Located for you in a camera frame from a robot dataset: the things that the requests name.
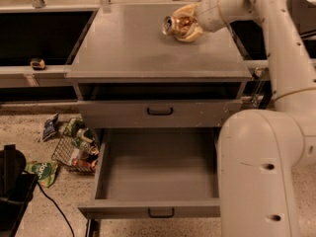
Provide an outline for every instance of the drawer handle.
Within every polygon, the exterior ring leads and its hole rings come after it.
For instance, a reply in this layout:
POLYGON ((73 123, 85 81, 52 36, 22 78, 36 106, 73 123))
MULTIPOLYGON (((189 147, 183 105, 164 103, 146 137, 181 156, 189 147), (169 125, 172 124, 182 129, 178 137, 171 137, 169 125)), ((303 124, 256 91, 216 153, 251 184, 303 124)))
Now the drawer handle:
POLYGON ((175 216, 175 208, 172 208, 171 210, 171 214, 170 215, 153 215, 151 213, 151 210, 150 208, 148 208, 148 216, 151 217, 151 218, 172 218, 175 216))
POLYGON ((150 110, 150 108, 147 108, 147 113, 152 116, 170 116, 174 112, 173 108, 170 108, 170 110, 166 111, 154 111, 150 110))

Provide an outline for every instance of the speckled floor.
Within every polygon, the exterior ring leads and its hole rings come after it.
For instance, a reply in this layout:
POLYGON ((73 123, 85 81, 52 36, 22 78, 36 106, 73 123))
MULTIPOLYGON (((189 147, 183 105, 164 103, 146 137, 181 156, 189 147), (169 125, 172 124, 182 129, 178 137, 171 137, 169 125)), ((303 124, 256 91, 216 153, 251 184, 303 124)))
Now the speckled floor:
MULTIPOLYGON (((59 113, 59 130, 70 118, 80 117, 71 106, 18 106, 0 109, 0 148, 14 143, 28 161, 49 161, 59 136, 41 141, 44 121, 59 113)), ((299 223, 303 237, 316 236, 316 166, 293 169, 299 223)), ((86 219, 79 212, 79 203, 90 199, 94 177, 60 170, 55 183, 44 189, 55 199, 74 228, 75 236, 85 236, 86 219)), ((71 236, 70 230, 54 205, 36 188, 17 233, 18 237, 71 236)), ((218 237, 220 218, 102 220, 99 235, 107 237, 218 237)))

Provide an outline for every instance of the wire basket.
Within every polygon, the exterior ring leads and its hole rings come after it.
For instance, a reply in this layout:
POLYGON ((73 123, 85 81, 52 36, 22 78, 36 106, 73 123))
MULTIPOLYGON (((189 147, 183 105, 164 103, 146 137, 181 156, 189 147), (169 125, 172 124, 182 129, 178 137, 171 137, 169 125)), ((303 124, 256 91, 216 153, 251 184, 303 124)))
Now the wire basket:
MULTIPOLYGON (((73 119, 82 121, 80 118, 72 118, 69 122, 73 119)), ((69 172, 95 173, 95 171, 90 167, 79 167, 71 164, 73 152, 76 148, 72 141, 76 134, 72 134, 71 136, 69 136, 69 134, 71 134, 71 131, 68 126, 66 126, 51 156, 51 159, 57 161, 61 166, 64 166, 69 172)))

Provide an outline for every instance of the closed drawer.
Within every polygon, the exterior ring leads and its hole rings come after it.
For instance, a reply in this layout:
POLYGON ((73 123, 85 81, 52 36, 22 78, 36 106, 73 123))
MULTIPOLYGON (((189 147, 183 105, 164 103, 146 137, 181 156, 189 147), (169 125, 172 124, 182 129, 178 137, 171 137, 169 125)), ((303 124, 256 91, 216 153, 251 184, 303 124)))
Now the closed drawer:
POLYGON ((87 218, 219 216, 212 129, 112 129, 96 184, 87 218))
POLYGON ((80 101, 80 113, 91 128, 215 127, 238 112, 241 101, 80 101))

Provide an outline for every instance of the white robotic arm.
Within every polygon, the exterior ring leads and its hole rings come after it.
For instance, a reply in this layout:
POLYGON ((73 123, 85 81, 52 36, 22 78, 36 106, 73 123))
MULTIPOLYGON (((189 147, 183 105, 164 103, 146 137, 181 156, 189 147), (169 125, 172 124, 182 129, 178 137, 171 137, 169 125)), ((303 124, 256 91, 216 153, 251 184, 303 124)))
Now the white robotic arm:
POLYGON ((181 11, 164 24, 164 33, 178 40, 195 40, 195 29, 200 37, 236 20, 261 22, 264 33, 276 112, 240 112, 221 128, 223 236, 300 236, 291 167, 316 163, 316 72, 286 0, 203 0, 190 11, 190 31, 179 35, 174 29, 182 26, 181 11))

